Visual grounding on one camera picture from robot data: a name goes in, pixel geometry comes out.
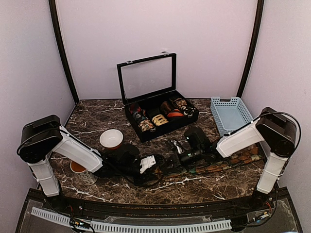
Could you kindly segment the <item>blue plastic basket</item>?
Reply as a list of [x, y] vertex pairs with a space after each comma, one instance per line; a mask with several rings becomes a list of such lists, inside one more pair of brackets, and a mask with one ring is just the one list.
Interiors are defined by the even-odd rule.
[[229, 100], [212, 97], [210, 109], [220, 136], [233, 132], [253, 120], [239, 97]]

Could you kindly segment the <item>camouflage patterned necktie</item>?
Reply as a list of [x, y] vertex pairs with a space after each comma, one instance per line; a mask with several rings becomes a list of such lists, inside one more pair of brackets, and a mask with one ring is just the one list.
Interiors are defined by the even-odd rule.
[[192, 162], [189, 165], [181, 165], [181, 162], [178, 160], [177, 154], [175, 153], [167, 160], [167, 173], [172, 174], [172, 176], [184, 174], [206, 174], [243, 166], [262, 159], [263, 154], [257, 145], [247, 147], [224, 160], [212, 163], [207, 163], [204, 159], [201, 159]]

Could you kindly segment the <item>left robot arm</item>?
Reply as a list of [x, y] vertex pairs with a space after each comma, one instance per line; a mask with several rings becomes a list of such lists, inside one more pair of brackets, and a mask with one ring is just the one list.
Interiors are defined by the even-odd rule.
[[87, 146], [61, 125], [58, 116], [50, 115], [23, 127], [17, 155], [29, 165], [47, 197], [58, 196], [61, 190], [48, 160], [52, 152], [69, 158], [98, 177], [118, 173], [143, 179], [159, 165], [155, 155], [140, 158], [134, 145], [123, 144], [119, 130], [102, 133], [100, 144], [107, 149], [106, 154]]

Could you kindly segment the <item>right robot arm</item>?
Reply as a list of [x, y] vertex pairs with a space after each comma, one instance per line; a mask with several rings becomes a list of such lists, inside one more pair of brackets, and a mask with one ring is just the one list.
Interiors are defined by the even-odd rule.
[[269, 194], [300, 143], [301, 126], [292, 115], [266, 107], [251, 122], [214, 142], [210, 142], [199, 127], [190, 128], [184, 136], [190, 145], [190, 150], [174, 145], [182, 166], [202, 159], [207, 163], [223, 161], [248, 146], [266, 142], [270, 147], [270, 154], [256, 191]]

